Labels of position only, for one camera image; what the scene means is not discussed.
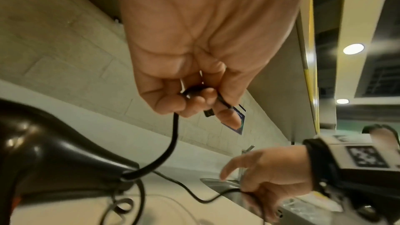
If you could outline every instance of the faucet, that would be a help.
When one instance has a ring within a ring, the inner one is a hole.
[[[249,152],[250,150],[254,149],[254,145],[251,145],[248,149],[246,150],[242,150],[242,155],[246,154],[247,152]],[[239,168],[239,176],[237,178],[237,180],[240,182],[240,180],[242,179],[243,173],[244,173],[244,168]]]

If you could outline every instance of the power cord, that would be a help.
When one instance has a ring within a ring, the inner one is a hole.
[[[187,97],[190,94],[193,93],[197,93],[200,92],[201,90],[207,88],[204,85],[197,85],[197,86],[193,86],[187,90],[185,90],[182,95]],[[228,108],[231,108],[231,106],[229,104],[227,104],[224,99],[222,98],[222,96],[220,94],[218,94],[218,100],[220,102],[222,102],[224,105],[226,105]],[[170,177],[167,177],[165,175],[163,175],[162,173],[156,171],[157,168],[159,168],[171,155],[172,152],[174,151],[176,144],[178,142],[178,126],[179,126],[179,115],[177,113],[174,113],[173,116],[173,128],[172,128],[172,138],[171,138],[171,143],[168,146],[168,148],[166,149],[166,151],[159,157],[157,158],[155,161],[153,161],[152,163],[148,164],[147,166],[143,167],[142,169],[138,169],[138,170],[132,170],[132,171],[127,171],[125,173],[123,173],[123,175],[121,176],[121,181],[133,181],[135,182],[135,184],[138,186],[139,188],[139,192],[140,192],[140,206],[139,206],[139,211],[136,215],[135,220],[133,221],[132,225],[137,225],[137,223],[140,220],[140,217],[143,214],[143,210],[145,207],[145,196],[146,196],[146,192],[145,192],[145,187],[143,185],[143,182],[141,181],[141,177],[146,176],[149,173],[155,173],[158,176],[173,182],[181,187],[183,187],[196,201],[202,203],[202,204],[208,204],[211,203],[213,201],[215,201],[216,199],[218,199],[221,196],[230,194],[230,193],[243,193],[246,194],[248,196],[250,196],[251,198],[254,199],[254,201],[257,203],[257,205],[260,207],[260,211],[261,211],[261,217],[262,217],[262,224],[264,224],[264,222],[266,222],[265,220],[265,212],[264,212],[264,208],[263,208],[263,203],[253,194],[250,192],[242,192],[239,188],[234,188],[234,189],[228,189],[218,195],[216,195],[214,198],[211,198],[209,200],[202,200],[199,197],[197,197],[186,185],[182,184],[181,182],[174,180]],[[105,225],[105,219],[107,217],[107,215],[113,211],[116,214],[118,214],[121,219],[122,222],[125,221],[125,217],[124,215],[130,213],[133,208],[134,208],[134,202],[132,199],[130,198],[123,198],[120,200],[117,200],[115,198],[117,192],[115,191],[111,198],[112,198],[112,204],[108,206],[108,208],[105,210],[105,212],[103,213],[101,220],[100,220],[100,225]],[[128,204],[129,208],[128,209],[123,209],[120,208],[118,205],[120,204]]]

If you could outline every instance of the glossy black surface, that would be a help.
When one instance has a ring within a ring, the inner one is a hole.
[[[0,225],[9,224],[15,196],[31,203],[122,192],[133,183],[121,174],[137,168],[55,116],[0,99]]]

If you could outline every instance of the round light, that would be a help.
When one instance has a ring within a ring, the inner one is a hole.
[[[338,99],[338,100],[336,100],[336,103],[343,105],[343,104],[350,103],[350,101],[348,99]]]
[[[356,44],[348,45],[347,47],[345,47],[343,49],[343,53],[345,53],[346,55],[354,55],[354,54],[360,53],[363,50],[364,50],[364,45],[360,44],[360,43],[356,43]]]

